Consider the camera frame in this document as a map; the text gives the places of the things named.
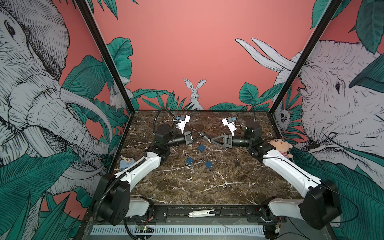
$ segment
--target rabbit ear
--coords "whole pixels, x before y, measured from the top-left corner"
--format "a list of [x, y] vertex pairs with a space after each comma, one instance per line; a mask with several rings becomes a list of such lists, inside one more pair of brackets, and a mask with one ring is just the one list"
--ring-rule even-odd
[[185, 84], [187, 85], [187, 88], [193, 90], [193, 84], [188, 79], [183, 78]]
[[201, 81], [197, 84], [196, 89], [201, 88], [206, 82], [207, 82], [207, 81], [206, 81], [205, 79], [201, 80]]

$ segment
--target elephant ear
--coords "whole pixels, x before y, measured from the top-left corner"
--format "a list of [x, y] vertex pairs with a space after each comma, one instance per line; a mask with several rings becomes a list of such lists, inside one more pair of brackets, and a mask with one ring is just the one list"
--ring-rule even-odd
[[58, 80], [70, 44], [63, 17], [52, 0], [0, 0], [22, 27], [46, 70]]

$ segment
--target elephant eye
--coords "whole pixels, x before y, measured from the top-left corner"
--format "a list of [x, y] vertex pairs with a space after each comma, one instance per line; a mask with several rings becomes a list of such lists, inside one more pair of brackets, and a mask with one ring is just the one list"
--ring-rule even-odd
[[5, 27], [7, 28], [9, 34], [10, 34], [10, 35], [12, 36], [12, 38], [13, 38], [13, 36], [15, 35], [15, 30], [14, 30], [14, 28], [13, 28], [13, 27], [9, 24], [9, 22], [7, 22], [7, 21], [4, 22], [4, 25], [5, 25]]
[[336, 88], [338, 94], [340, 94], [340, 82], [337, 82], [337, 83], [336, 83], [335, 88]]

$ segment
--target blue component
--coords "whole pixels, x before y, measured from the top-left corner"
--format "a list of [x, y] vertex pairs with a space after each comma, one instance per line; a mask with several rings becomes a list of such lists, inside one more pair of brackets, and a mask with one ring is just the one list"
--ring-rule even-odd
[[119, 168], [120, 168], [120, 170], [124, 170], [124, 169], [126, 169], [127, 167], [132, 166], [134, 163], [135, 163], [135, 160], [134, 160], [133, 158], [131, 159], [131, 163], [127, 163], [124, 159], [122, 159], [122, 160], [120, 161], [120, 166], [119, 166]]
[[207, 168], [211, 168], [214, 166], [211, 161], [206, 162], [205, 165], [207, 166]]
[[187, 158], [187, 165], [191, 165], [193, 163], [193, 159], [191, 157]]
[[207, 147], [204, 146], [204, 144], [201, 144], [197, 149], [201, 152], [204, 151]]

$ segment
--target pink wall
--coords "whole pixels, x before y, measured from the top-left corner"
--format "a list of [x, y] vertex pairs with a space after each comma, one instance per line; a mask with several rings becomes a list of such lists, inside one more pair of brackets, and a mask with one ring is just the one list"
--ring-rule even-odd
[[[94, 3], [94, 17], [105, 41], [132, 42], [131, 91], [139, 88], [175, 90], [189, 98], [187, 78], [199, 89], [204, 109], [222, 103], [242, 105], [239, 90], [245, 82], [260, 94], [272, 87], [277, 73], [259, 65], [235, 41], [260, 39], [290, 59], [301, 51], [313, 29], [315, 0], [117, 0], [118, 19]], [[151, 109], [139, 99], [140, 109]]]

